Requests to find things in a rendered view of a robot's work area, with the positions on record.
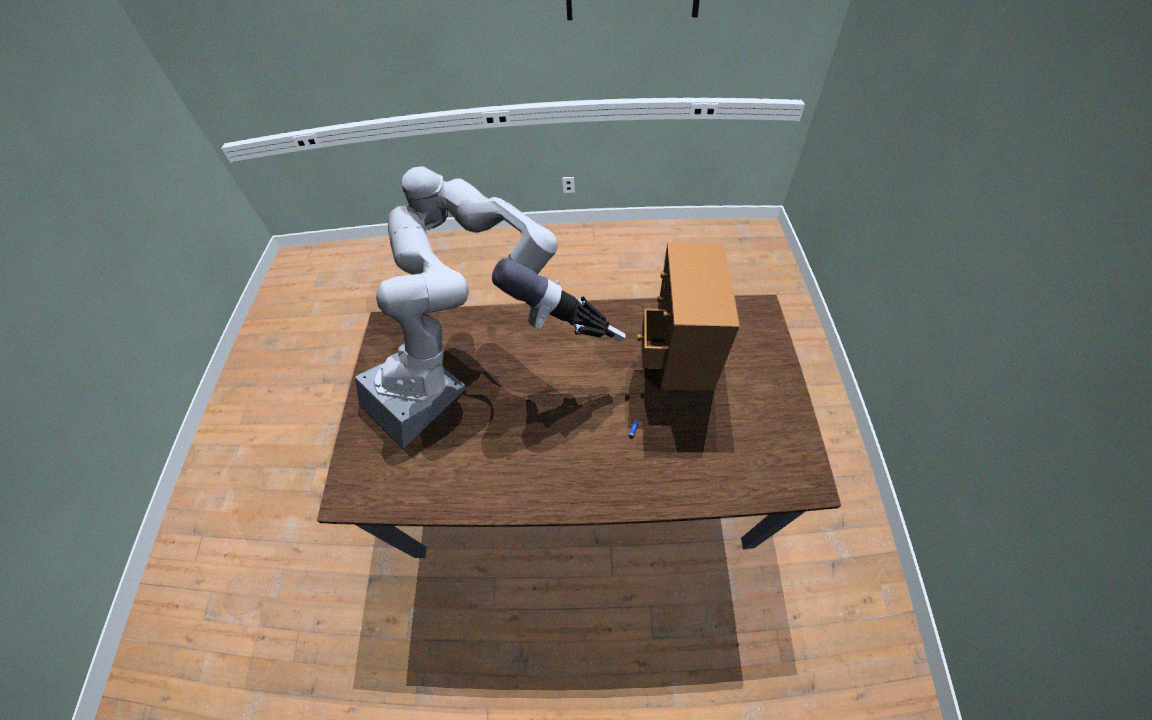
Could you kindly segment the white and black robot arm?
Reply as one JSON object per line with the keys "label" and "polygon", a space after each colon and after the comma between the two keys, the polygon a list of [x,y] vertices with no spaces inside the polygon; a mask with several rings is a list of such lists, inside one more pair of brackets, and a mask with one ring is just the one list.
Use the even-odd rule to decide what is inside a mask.
{"label": "white and black robot arm", "polygon": [[538,329],[561,302],[561,282],[538,275],[556,255],[558,240],[509,202],[486,199],[462,179],[445,182],[429,168],[414,167],[404,173],[402,185],[408,206],[391,211],[388,233],[394,262],[412,275],[382,281],[376,300],[381,313],[401,324],[404,344],[378,370],[376,391],[424,402],[445,387],[442,325],[429,313],[461,306],[468,297],[465,278],[435,258],[426,232],[442,225],[448,211],[465,232],[488,232],[500,219],[513,225],[520,241],[507,259],[497,263],[492,282],[531,306],[529,323]]}

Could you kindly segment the wooden chest of drawers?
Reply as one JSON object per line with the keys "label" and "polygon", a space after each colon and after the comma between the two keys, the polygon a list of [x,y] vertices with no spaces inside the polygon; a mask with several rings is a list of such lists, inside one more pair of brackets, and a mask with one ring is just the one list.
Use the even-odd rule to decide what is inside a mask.
{"label": "wooden chest of drawers", "polygon": [[667,247],[675,325],[660,389],[714,391],[740,327],[723,243]]}

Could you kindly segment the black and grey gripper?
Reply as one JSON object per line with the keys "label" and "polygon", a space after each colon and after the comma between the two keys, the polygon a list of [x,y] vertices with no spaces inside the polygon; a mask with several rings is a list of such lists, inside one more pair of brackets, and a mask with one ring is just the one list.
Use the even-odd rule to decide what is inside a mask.
{"label": "black and grey gripper", "polygon": [[594,338],[602,338],[602,334],[607,334],[607,336],[613,338],[617,342],[626,340],[626,333],[612,327],[611,323],[605,323],[605,316],[599,313],[596,306],[589,304],[584,296],[575,302],[575,297],[570,293],[562,290],[561,302],[559,302],[556,309],[550,311],[550,314],[556,316],[562,323],[570,323],[575,327],[575,331],[573,331],[575,334],[589,334],[589,336]]}

